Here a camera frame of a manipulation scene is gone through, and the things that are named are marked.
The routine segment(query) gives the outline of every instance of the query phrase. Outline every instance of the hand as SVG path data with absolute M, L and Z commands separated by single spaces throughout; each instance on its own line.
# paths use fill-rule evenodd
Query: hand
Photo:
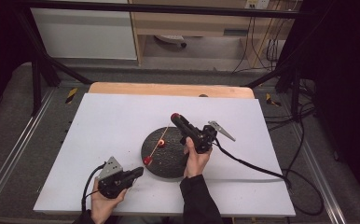
M 98 179 L 95 178 L 92 192 L 98 190 L 98 183 Z M 108 199 L 104 197 L 99 191 L 91 194 L 90 200 L 92 203 L 92 208 L 90 212 L 90 217 L 92 218 L 93 222 L 95 222 L 95 224 L 105 223 L 113 213 L 113 209 L 117 207 L 119 203 L 124 201 L 126 192 L 127 190 L 124 189 L 115 199 Z
M 184 154 L 189 152 L 189 157 L 187 161 L 187 167 L 184 171 L 184 177 L 191 178 L 196 175 L 201 175 L 204 167 L 206 166 L 207 161 L 210 158 L 210 154 L 212 153 L 212 149 L 209 151 L 198 154 L 197 150 L 195 150 L 194 142 L 190 137 L 186 139 L 186 147 L 184 148 Z

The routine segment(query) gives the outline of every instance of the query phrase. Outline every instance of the black controller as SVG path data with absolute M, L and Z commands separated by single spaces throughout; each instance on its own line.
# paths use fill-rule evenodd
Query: black controller
M 104 197 L 115 199 L 121 191 L 130 188 L 134 180 L 143 175 L 143 171 L 143 167 L 137 167 L 124 172 L 116 159 L 111 157 L 98 176 L 98 189 Z
M 207 152 L 212 147 L 213 141 L 217 136 L 217 130 L 211 125 L 205 125 L 203 126 L 203 129 L 200 130 L 190 124 L 186 118 L 177 113 L 171 115 L 171 121 L 180 130 L 180 133 L 183 136 L 180 140 L 182 145 L 186 143 L 186 138 L 190 137 L 194 142 L 196 151 L 200 154 Z M 186 165 L 187 160 L 188 154 L 182 159 L 182 164 Z

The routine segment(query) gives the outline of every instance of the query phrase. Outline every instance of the white tabletop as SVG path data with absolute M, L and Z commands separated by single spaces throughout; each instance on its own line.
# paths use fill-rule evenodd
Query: white tabletop
M 183 115 L 200 129 L 209 120 L 217 121 L 236 138 L 232 142 L 219 133 L 217 138 L 224 149 L 253 165 L 281 173 L 258 100 L 87 93 L 34 210 L 78 213 L 90 173 L 111 156 L 124 171 L 143 166 L 140 150 L 145 138 L 171 123 L 172 113 Z M 282 179 L 247 168 L 217 147 L 203 175 L 223 217 L 295 215 Z M 180 181 L 156 177 L 145 169 L 115 214 L 182 214 Z

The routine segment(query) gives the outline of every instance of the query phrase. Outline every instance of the black cord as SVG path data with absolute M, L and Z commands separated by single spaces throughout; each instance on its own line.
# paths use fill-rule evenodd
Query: black cord
M 278 6 L 280 5 L 280 2 L 281 2 L 281 0 L 279 0 L 279 1 L 277 2 L 275 9 L 278 9 Z M 272 45 L 273 51 L 274 51 L 275 43 L 276 43 L 276 42 L 273 41 L 273 45 Z M 266 53 L 267 53 L 267 60 L 270 61 L 270 70 L 273 71 L 273 61 L 271 61 L 271 60 L 269 59 L 269 57 L 268 57 L 268 51 L 269 51 L 269 50 L 270 50 L 270 42 L 269 42 L 269 44 L 268 44 L 267 52 L 266 52 Z
M 268 69 L 264 63 L 261 61 L 261 58 L 259 57 L 258 53 L 256 52 L 256 49 L 254 47 L 254 43 L 253 43 L 253 35 L 254 35 L 254 28 L 256 26 L 256 17 L 253 17 L 253 27 L 252 27 L 252 48 L 253 48 L 253 51 L 255 52 L 256 54 L 256 57 L 258 58 L 259 62 L 261 63 L 261 65 L 265 68 L 265 69 Z
M 312 217 L 315 217 L 315 216 L 319 216 L 320 214 L 323 213 L 323 210 L 325 208 L 325 204 L 324 204 L 324 199 L 323 199 L 323 195 L 322 193 L 320 192 L 320 190 L 315 186 L 313 185 L 313 183 L 311 181 L 309 181 L 305 176 L 301 175 L 300 173 L 294 171 L 294 170 L 290 170 L 290 169 L 282 169 L 282 171 L 286 171 L 286 173 L 293 173 L 295 175 L 297 175 L 298 177 L 300 177 L 301 179 L 303 179 L 305 182 L 307 182 L 309 185 L 312 186 L 312 188 L 317 192 L 317 195 L 319 196 L 319 200 L 320 200 L 320 207 L 319 207 L 319 210 L 316 211 L 316 212 L 308 212 L 308 211 L 305 211 L 304 209 L 300 208 L 299 206 L 297 206 L 296 204 L 293 203 L 294 207 L 300 211 L 301 213 L 303 214 L 306 214 L 308 216 L 312 216 Z
M 303 114 L 301 114 L 301 116 L 306 117 L 310 114 L 310 111 L 314 111 L 314 107 L 305 109 L 303 112 Z M 275 121 L 275 120 L 267 120 L 266 123 L 281 123 L 281 122 L 287 122 L 288 120 L 294 120 L 292 115 L 284 115 L 284 116 L 276 116 L 276 117 L 264 117 L 265 119 L 283 119 L 283 118 L 290 118 L 290 119 L 286 119 L 286 120 L 279 120 L 279 121 Z
M 306 109 L 304 110 L 303 114 L 300 114 L 300 117 L 301 118 L 305 118 L 305 117 L 308 117 L 310 114 L 314 113 L 315 111 L 315 108 L 312 107 L 312 108 L 309 108 L 309 109 Z M 276 129 L 279 129 L 279 128 L 282 128 L 283 126 L 287 125 L 287 124 L 290 124 L 292 122 L 296 121 L 296 118 L 291 118 L 291 119 L 286 119 L 286 120 L 282 120 L 282 121 L 267 121 L 267 123 L 279 123 L 279 125 L 277 126 L 274 126 L 274 127 L 271 127 L 271 128 L 268 128 L 268 131 L 271 132 L 273 130 L 276 130 Z
M 294 165 L 294 162 L 296 161 L 297 157 L 298 157 L 298 154 L 299 152 L 301 151 L 302 149 L 302 145 L 303 145 L 303 141 L 304 141 L 304 138 L 305 138 L 305 129 L 304 129 L 304 126 L 303 126 L 303 122 L 302 122 L 302 109 L 304 108 L 304 106 L 306 106 L 308 104 L 305 104 L 303 105 L 301 108 L 300 108 L 300 111 L 299 111 L 299 124 L 301 126 L 301 131 L 302 131 L 302 134 L 301 134 L 301 140 L 300 140 L 300 143 L 299 143 L 299 146 L 298 146 L 298 149 L 296 151 L 296 154 L 294 155 L 293 157 L 293 160 L 291 160 L 290 162 L 290 165 L 288 166 L 287 170 L 291 170 L 291 167 Z
M 288 178 L 287 178 L 286 176 L 276 174 L 276 173 L 274 173 L 274 172 L 272 172 L 272 171 L 265 170 L 265 169 L 260 168 L 260 167 L 258 167 L 258 166 L 254 166 L 253 164 L 250 164 L 250 163 L 247 162 L 247 161 L 243 161 L 243 160 L 241 160 L 241 159 L 235 158 L 235 157 L 232 156 L 229 152 L 227 152 L 224 148 L 221 147 L 221 145 L 220 145 L 220 143 L 219 143 L 219 141 L 218 141 L 217 138 L 215 138 L 215 142 L 216 142 L 216 145 L 218 146 L 218 148 L 219 148 L 224 154 L 226 154 L 228 157 L 230 157 L 231 159 L 233 159 L 233 160 L 235 160 L 235 161 L 238 161 L 239 163 L 241 163 L 241 164 L 243 164 L 243 165 L 245 165 L 245 166 L 247 166 L 247 167 L 249 167 L 249 168 L 252 168 L 252 169 L 254 169 L 254 170 L 257 170 L 257 171 L 259 171 L 259 172 L 261 172 L 261 173 L 279 177 L 279 178 L 281 178 L 282 180 L 284 180 L 285 184 L 287 185 L 287 188 L 288 188 L 288 189 L 291 189 L 291 182 L 290 182 L 290 180 L 288 180 Z
M 279 28 L 276 32 L 276 35 L 274 36 L 274 38 L 270 41 L 272 42 L 272 47 L 270 46 L 270 43 L 268 44 L 268 49 L 267 49 L 267 60 L 269 61 L 278 61 L 278 58 L 277 58 L 277 54 L 278 54 L 278 47 L 279 47 L 279 40 L 278 40 L 278 37 L 279 37 L 279 33 L 282 31 L 282 28 L 283 28 L 283 25 L 287 22 L 288 20 L 283 20 L 282 21 L 282 24 L 279 25 Z M 268 55 L 269 55 L 269 51 L 272 51 L 272 54 L 271 54 L 271 57 L 269 58 Z
M 245 44 L 245 47 L 244 47 L 244 52 L 243 52 L 243 56 L 241 58 L 241 61 L 238 63 L 238 65 L 236 66 L 236 68 L 231 72 L 231 74 L 234 74 L 234 73 L 237 73 L 235 72 L 236 69 L 238 69 L 238 67 L 241 65 L 241 63 L 243 62 L 244 60 L 244 56 L 246 55 L 246 51 L 247 51 L 247 42 L 248 42 L 248 36 L 249 36 L 249 30 L 250 30 L 250 25 L 252 23 L 252 18 L 250 17 L 250 21 L 249 21 L 249 26 L 247 27 L 247 34 L 246 34 L 246 44 Z
M 101 190 L 102 190 L 102 189 L 97 189 L 97 190 L 95 190 L 95 191 L 87 194 L 87 195 L 85 196 L 85 198 L 88 198 L 88 196 L 91 196 L 92 194 L 97 193 L 97 192 L 99 192 L 99 191 L 101 191 Z
M 81 199 L 81 211 L 82 213 L 85 213 L 87 211 L 87 206 L 86 206 L 86 201 L 87 201 L 87 197 L 90 196 L 86 195 L 87 194 L 87 190 L 88 190 L 88 186 L 90 185 L 90 180 L 92 179 L 92 177 L 95 175 L 96 172 L 98 172 L 98 170 L 102 170 L 105 166 L 106 162 L 104 162 L 104 164 L 98 166 L 94 171 L 92 171 L 92 173 L 90 174 L 90 177 L 88 178 L 87 184 L 85 185 L 84 188 L 84 193 L 82 194 L 82 199 Z
M 238 71 L 236 71 L 236 72 L 232 72 L 231 74 L 239 73 L 239 72 L 242 72 L 242 71 L 259 70 L 259 69 L 267 69 L 267 68 L 265 68 L 265 67 L 258 67 L 258 68 L 243 68 L 243 69 L 238 70 Z
M 291 162 L 290 162 L 290 165 L 288 166 L 287 169 L 282 169 L 282 171 L 285 172 L 284 176 L 285 176 L 286 178 L 288 178 L 288 175 L 289 175 L 290 173 L 293 173 L 293 174 L 297 175 L 298 177 L 300 177 L 300 178 L 303 179 L 306 183 L 308 183 L 309 185 L 311 185 L 311 186 L 313 187 L 313 189 L 317 192 L 318 197 L 319 197 L 319 201 L 320 201 L 320 207 L 319 207 L 319 210 L 318 210 L 318 211 L 316 211 L 316 212 L 309 212 L 309 211 L 306 211 L 306 210 L 300 208 L 298 205 L 296 205 L 296 204 L 294 204 L 294 203 L 293 203 L 293 205 L 294 205 L 294 207 L 295 207 L 298 211 L 300 211 L 300 212 L 303 213 L 303 214 L 306 214 L 306 215 L 308 215 L 308 216 L 318 216 L 318 215 L 322 214 L 322 212 L 323 212 L 323 210 L 324 210 L 324 199 L 323 199 L 322 193 L 321 193 L 320 190 L 319 190 L 318 188 L 316 188 L 316 186 L 313 185 L 313 183 L 312 183 L 311 181 L 309 181 L 305 176 L 303 176 L 303 175 L 301 175 L 300 173 L 298 173 L 298 172 L 296 172 L 296 171 L 294 171 L 294 170 L 291 169 L 291 168 L 293 167 L 293 165 L 294 165 L 297 157 L 298 157 L 298 154 L 299 154 L 300 150 L 302 149 L 302 145 L 303 145 L 304 138 L 305 138 L 305 129 L 304 129 L 304 125 L 303 125 L 302 119 L 305 118 L 305 117 L 307 117 L 307 116 L 309 116 L 309 115 L 314 111 L 314 107 L 308 108 L 308 109 L 305 109 L 305 110 L 304 110 L 304 107 L 305 107 L 306 105 L 310 105 L 311 103 L 312 103 L 312 102 L 309 102 L 309 103 L 303 105 L 303 106 L 300 108 L 299 112 L 298 112 L 299 124 L 300 124 L 300 126 L 301 126 L 301 131 L 302 131 L 300 143 L 299 143 L 299 146 L 298 146 L 298 148 L 297 148 L 296 154 L 294 155 L 293 159 L 292 159 Z M 275 128 L 277 128 L 277 127 L 282 127 L 282 126 L 284 126 L 284 125 L 286 125 L 286 124 L 288 124 L 288 123 L 291 123 L 291 122 L 295 121 L 295 119 L 294 119 L 293 116 L 289 116 L 289 117 L 290 117 L 291 119 L 282 120 L 282 121 L 267 121 L 267 123 L 269 123 L 269 122 L 271 122 L 271 123 L 275 123 L 275 122 L 276 122 L 276 123 L 281 123 L 281 122 L 282 122 L 282 124 L 276 126 Z M 289 217 L 287 217 L 287 223 L 290 223 L 290 218 L 289 218 Z
M 336 3 L 337 0 L 332 0 L 331 1 L 331 5 L 329 5 L 325 11 L 325 14 L 322 16 L 322 19 L 320 19 L 317 24 L 313 27 L 313 29 L 307 34 L 305 35 L 305 37 L 301 40 L 301 42 L 298 44 L 298 46 L 292 50 L 292 52 L 285 58 L 282 60 L 281 64 L 287 63 L 291 57 L 293 57 L 295 54 L 298 53 L 298 51 L 300 51 L 303 47 L 303 45 L 305 45 L 305 43 L 307 41 L 309 41 L 309 38 L 311 38 L 311 36 L 316 32 L 317 28 L 320 26 L 320 24 L 323 22 L 323 20 L 325 19 L 325 17 L 328 14 L 328 11 L 334 6 L 334 4 Z

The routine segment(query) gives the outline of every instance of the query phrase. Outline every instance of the black sleeve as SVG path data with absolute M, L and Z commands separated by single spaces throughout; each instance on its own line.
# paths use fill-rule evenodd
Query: black sleeve
M 81 215 L 76 219 L 73 224 L 95 224 L 92 218 L 90 218 L 90 210 L 85 213 L 81 213 Z
M 185 178 L 180 183 L 184 198 L 183 220 L 186 224 L 222 224 L 220 212 L 210 196 L 203 175 Z

